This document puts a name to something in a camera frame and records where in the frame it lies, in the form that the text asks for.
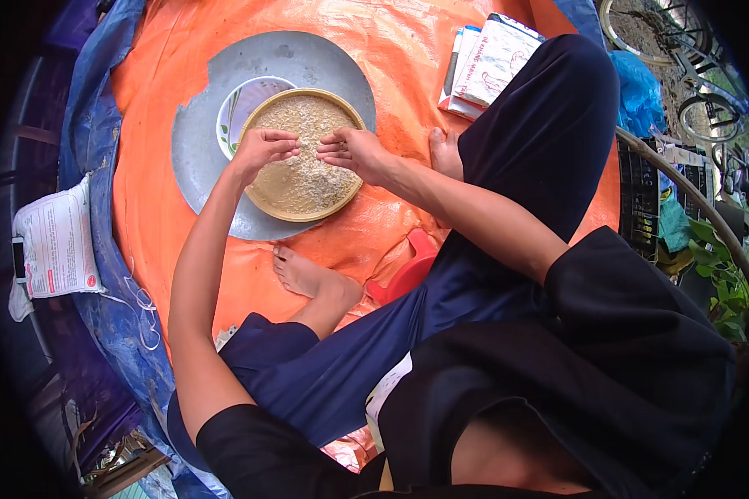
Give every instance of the bamboo pole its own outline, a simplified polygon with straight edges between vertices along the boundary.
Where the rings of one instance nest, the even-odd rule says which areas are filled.
[[[719,215],[719,212],[717,212],[716,209],[710,205],[708,200],[705,199],[702,193],[699,192],[697,186],[692,184],[691,181],[685,178],[685,175],[678,172],[672,165],[669,165],[669,162],[663,159],[663,156],[658,154],[657,151],[650,148],[649,145],[646,145],[635,135],[632,135],[619,126],[616,127],[616,135],[618,135],[622,141],[626,142],[634,153],[637,153],[652,166],[663,172],[672,182],[677,184],[679,189],[684,190],[690,197],[691,202],[693,202],[694,205],[697,205],[699,209],[707,215],[708,220],[710,220],[710,223],[713,224],[713,228],[716,230],[716,234],[718,234],[721,240],[724,241],[724,244],[727,245],[727,250],[732,257],[732,261],[735,262],[735,265],[738,265],[740,271],[744,274],[744,277],[746,277],[746,281],[749,283],[749,261],[746,259],[744,249],[740,246],[738,238],[732,233],[727,222],[724,221],[721,215]]]

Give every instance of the dark blue pants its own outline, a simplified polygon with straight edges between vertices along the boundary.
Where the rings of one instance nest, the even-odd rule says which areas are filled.
[[[465,182],[518,202],[568,241],[597,189],[618,101],[601,47],[580,35],[545,42],[461,135]],[[459,323],[546,314],[545,301],[533,281],[452,231],[422,284],[323,341],[302,324],[251,314],[220,355],[260,406],[321,446],[366,424],[367,395],[423,339]]]

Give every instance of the black shirt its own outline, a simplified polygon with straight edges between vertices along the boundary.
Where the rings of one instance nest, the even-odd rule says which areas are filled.
[[[413,369],[379,415],[395,490],[553,497],[449,486],[460,433],[478,413],[509,399],[535,409],[604,487],[579,497],[660,497],[685,484],[726,417],[732,348],[607,227],[550,267],[545,292],[556,319],[462,324],[411,351]],[[385,457],[353,474],[253,405],[212,417],[197,448],[235,497],[255,498],[356,497],[378,489]]]

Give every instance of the foot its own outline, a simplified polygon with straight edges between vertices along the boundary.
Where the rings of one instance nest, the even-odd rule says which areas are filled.
[[[275,273],[289,291],[309,298],[330,298],[347,310],[361,301],[363,288],[346,275],[320,267],[285,246],[276,246],[272,253]]]
[[[463,182],[463,162],[458,153],[458,137],[454,131],[444,137],[439,127],[429,133],[429,161],[433,170]]]

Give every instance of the red plastic stool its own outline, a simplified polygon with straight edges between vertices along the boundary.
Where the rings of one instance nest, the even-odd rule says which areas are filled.
[[[415,228],[408,233],[408,241],[414,247],[416,256],[402,265],[402,268],[391,278],[388,287],[383,288],[371,279],[364,285],[367,294],[380,305],[393,302],[417,287],[427,277],[435,256],[439,254],[439,250],[429,242],[429,235],[420,228]]]

